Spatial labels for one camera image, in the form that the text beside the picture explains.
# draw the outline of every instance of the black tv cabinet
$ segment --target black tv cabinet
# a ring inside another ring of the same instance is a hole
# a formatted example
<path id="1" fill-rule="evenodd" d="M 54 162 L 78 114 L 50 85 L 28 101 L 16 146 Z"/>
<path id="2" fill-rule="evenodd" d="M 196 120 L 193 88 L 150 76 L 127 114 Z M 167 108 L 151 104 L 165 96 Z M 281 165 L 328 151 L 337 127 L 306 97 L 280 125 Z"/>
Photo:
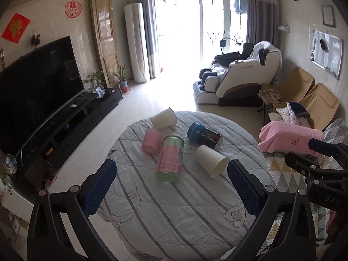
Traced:
<path id="1" fill-rule="evenodd" d="M 92 129 L 123 99 L 119 88 L 106 89 L 103 98 L 85 92 L 55 114 L 17 156 L 17 182 L 25 180 L 25 173 L 41 156 L 55 170 L 64 164 L 76 147 Z"/>

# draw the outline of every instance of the white pillow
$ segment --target white pillow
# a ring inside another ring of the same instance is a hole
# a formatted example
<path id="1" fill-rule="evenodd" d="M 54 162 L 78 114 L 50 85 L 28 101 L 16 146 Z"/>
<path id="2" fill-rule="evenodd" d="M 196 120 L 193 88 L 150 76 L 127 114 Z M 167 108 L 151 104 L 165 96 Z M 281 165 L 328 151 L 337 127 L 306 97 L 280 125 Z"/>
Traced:
<path id="1" fill-rule="evenodd" d="M 271 122 L 273 121 L 284 122 L 283 118 L 278 113 L 269 113 L 268 116 Z"/>
<path id="2" fill-rule="evenodd" d="M 276 111 L 278 112 L 279 115 L 281 115 L 281 118 L 284 120 L 284 122 L 291 122 L 288 107 L 276 108 Z"/>
<path id="3" fill-rule="evenodd" d="M 310 124 L 308 120 L 305 117 L 296 117 L 294 111 L 291 109 L 290 104 L 287 103 L 287 105 L 288 105 L 288 110 L 290 115 L 290 123 L 294 125 L 310 128 Z"/>

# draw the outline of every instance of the white massage chair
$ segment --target white massage chair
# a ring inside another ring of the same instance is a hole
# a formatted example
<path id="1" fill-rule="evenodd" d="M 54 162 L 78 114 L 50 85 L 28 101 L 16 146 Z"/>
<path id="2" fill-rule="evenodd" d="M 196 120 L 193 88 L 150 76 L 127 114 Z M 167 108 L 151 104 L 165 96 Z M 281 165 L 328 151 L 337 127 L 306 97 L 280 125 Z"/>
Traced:
<path id="1" fill-rule="evenodd" d="M 243 52 L 217 55 L 194 83 L 197 104 L 260 107 L 262 83 L 269 84 L 281 67 L 281 52 L 269 42 L 245 43 Z"/>

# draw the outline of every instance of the floor standing air conditioner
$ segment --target floor standing air conditioner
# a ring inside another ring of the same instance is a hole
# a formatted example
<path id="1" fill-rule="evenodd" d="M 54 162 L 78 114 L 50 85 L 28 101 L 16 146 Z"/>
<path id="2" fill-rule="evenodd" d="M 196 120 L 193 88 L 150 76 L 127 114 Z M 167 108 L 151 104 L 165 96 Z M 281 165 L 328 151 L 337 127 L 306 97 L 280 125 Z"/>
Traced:
<path id="1" fill-rule="evenodd" d="M 143 5 L 134 3 L 125 6 L 125 16 L 134 81 L 144 83 L 150 80 L 150 70 L 145 42 Z"/>

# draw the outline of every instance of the white wall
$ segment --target white wall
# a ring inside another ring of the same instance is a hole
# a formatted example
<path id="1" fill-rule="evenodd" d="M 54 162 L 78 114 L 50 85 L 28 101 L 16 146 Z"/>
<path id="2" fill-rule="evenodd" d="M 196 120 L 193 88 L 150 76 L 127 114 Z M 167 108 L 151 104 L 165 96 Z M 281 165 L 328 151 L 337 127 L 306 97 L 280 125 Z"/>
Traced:
<path id="1" fill-rule="evenodd" d="M 336 28 L 323 26 L 321 5 L 324 4 L 334 6 Z M 323 83 L 340 99 L 341 106 L 337 117 L 348 120 L 348 27 L 332 0 L 281 0 L 281 23 L 288 24 L 291 33 L 281 34 L 280 49 L 284 61 L 279 78 L 285 79 L 294 67 L 302 67 L 314 76 L 315 83 Z M 308 50 L 311 50 L 314 29 L 343 39 L 343 61 L 339 80 L 309 59 Z"/>
<path id="2" fill-rule="evenodd" d="M 0 19 L 1 33 L 15 13 L 31 20 L 18 44 L 0 38 L 6 66 L 34 50 L 35 46 L 30 43 L 31 37 L 33 34 L 40 34 L 38 47 L 70 35 L 83 80 L 100 69 L 92 30 L 90 0 L 77 0 L 82 6 L 82 12 L 77 18 L 69 18 L 65 14 L 64 8 L 69 1 L 71 0 L 32 0 L 4 13 Z"/>
<path id="3" fill-rule="evenodd" d="M 117 52 L 120 56 L 120 63 L 129 69 L 129 78 L 133 78 L 131 58 L 129 55 L 125 10 L 127 0 L 113 0 L 114 26 L 117 40 Z"/>

